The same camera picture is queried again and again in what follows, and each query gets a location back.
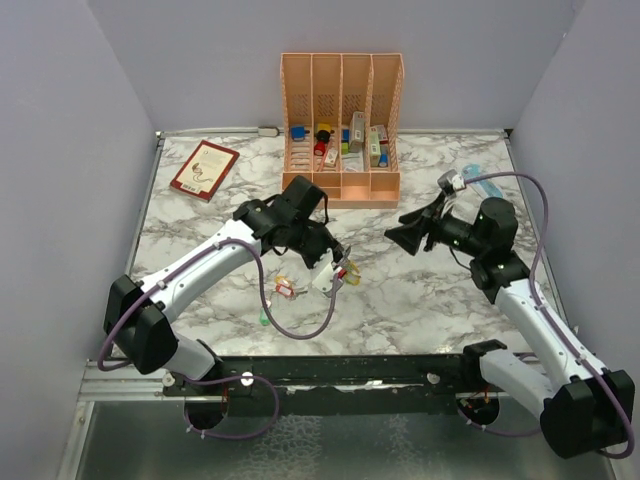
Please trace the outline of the metal coil keyring yellow handle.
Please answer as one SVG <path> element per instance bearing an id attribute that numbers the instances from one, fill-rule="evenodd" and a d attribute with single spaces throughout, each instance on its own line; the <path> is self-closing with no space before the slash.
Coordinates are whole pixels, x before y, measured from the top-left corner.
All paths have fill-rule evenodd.
<path id="1" fill-rule="evenodd" d="M 350 254 L 351 254 L 351 247 L 346 247 L 343 252 L 342 252 L 342 256 L 339 259 L 338 262 L 335 263 L 334 266 L 334 273 L 338 276 L 338 272 L 340 271 L 341 268 L 345 268 L 346 264 L 349 261 L 352 261 L 350 259 Z"/>

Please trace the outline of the green tag key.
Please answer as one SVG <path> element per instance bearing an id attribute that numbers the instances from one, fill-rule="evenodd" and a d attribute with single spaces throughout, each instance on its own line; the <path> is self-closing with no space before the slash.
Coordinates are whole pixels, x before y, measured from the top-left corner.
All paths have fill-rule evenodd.
<path id="1" fill-rule="evenodd" d="M 267 312 L 271 309 L 271 301 L 267 300 L 265 305 L 261 306 L 259 322 L 262 326 L 268 326 L 270 324 L 269 316 Z"/>

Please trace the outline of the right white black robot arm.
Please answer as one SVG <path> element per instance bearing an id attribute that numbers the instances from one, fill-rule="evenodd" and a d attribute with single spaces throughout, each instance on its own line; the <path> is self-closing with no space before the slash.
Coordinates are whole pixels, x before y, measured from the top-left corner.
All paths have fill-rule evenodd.
<path id="1" fill-rule="evenodd" d="M 407 253 L 442 244 L 470 256 L 475 286 L 508 317 L 542 368 L 535 370 L 497 340 L 468 345 L 461 383 L 500 388 L 539 423 L 549 447 L 568 459 L 621 443 L 633 446 L 630 426 L 635 385 L 592 354 L 542 297 L 531 271 L 513 249 L 518 221 L 513 205 L 490 197 L 468 223 L 445 212 L 445 197 L 405 214 L 384 235 Z"/>

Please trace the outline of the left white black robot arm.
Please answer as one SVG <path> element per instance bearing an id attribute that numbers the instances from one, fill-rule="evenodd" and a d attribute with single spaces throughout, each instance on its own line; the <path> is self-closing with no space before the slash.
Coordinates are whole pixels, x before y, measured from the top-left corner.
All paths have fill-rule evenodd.
<path id="1" fill-rule="evenodd" d="M 109 370 L 105 359 L 118 348 L 143 375 L 165 369 L 199 394 L 214 392 L 221 380 L 218 357 L 206 343 L 176 333 L 173 322 L 220 280 L 269 252 L 298 254 L 313 287 L 336 299 L 349 251 L 325 221 L 311 217 L 327 204 L 325 191 L 296 176 L 282 193 L 242 203 L 211 238 L 164 269 L 138 281 L 119 277 L 108 295 L 99 369 Z"/>

